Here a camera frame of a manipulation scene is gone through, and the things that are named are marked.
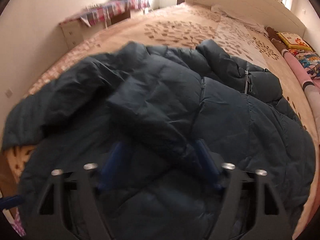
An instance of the wall outlet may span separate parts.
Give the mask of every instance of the wall outlet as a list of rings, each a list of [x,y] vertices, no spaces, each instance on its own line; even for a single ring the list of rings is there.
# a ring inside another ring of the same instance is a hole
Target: wall outlet
[[[13,92],[12,92],[12,90],[9,88],[9,89],[5,92],[5,96],[6,96],[7,98],[10,98],[12,95],[13,95]]]

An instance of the dark puffer jacket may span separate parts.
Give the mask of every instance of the dark puffer jacket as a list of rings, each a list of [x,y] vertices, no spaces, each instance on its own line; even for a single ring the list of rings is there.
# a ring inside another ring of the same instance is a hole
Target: dark puffer jacket
[[[244,94],[248,70],[249,95]],[[240,169],[265,169],[292,229],[315,172],[312,139],[268,70],[231,57],[214,41],[196,50],[129,43],[88,57],[9,114],[3,149],[38,145],[21,176],[26,222],[53,169],[104,163],[111,145],[134,141],[121,185],[99,196],[117,239],[202,239],[220,198],[200,179],[189,141]],[[73,232],[87,233],[72,198]],[[241,233],[244,216],[232,236]]]

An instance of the blue handle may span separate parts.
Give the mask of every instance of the blue handle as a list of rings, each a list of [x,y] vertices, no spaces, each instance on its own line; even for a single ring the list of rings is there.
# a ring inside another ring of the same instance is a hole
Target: blue handle
[[[222,185],[218,184],[220,174],[222,173],[222,168],[217,166],[217,164],[214,162],[208,147],[206,146],[205,142],[203,140],[196,140],[192,144],[193,148],[195,149],[197,153],[197,157],[199,160],[199,163],[202,167],[202,170],[204,172],[204,175],[208,181],[208,183],[217,191],[220,191],[223,189]]]
[[[23,202],[23,198],[19,195],[0,198],[0,211],[17,207]]]
[[[111,190],[117,184],[117,177],[124,170],[126,160],[130,154],[129,145],[118,142],[113,147],[111,156],[100,172],[98,190]]]

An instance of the brown pillow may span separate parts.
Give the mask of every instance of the brown pillow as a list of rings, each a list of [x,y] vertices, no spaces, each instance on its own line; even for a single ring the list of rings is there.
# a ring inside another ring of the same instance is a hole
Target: brown pillow
[[[271,40],[272,44],[277,48],[277,50],[281,53],[282,50],[288,49],[288,47],[281,41],[278,41],[276,39]]]
[[[277,41],[282,42],[282,40],[279,38],[279,36],[277,35],[277,31],[273,28],[271,28],[270,26],[266,27],[266,31],[269,34],[269,39],[272,41],[272,39],[275,39]]]

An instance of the yellow cushion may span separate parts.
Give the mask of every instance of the yellow cushion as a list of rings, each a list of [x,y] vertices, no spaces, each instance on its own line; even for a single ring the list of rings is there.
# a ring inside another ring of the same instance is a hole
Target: yellow cushion
[[[297,34],[277,33],[277,35],[289,49],[303,49],[313,51],[310,46]]]

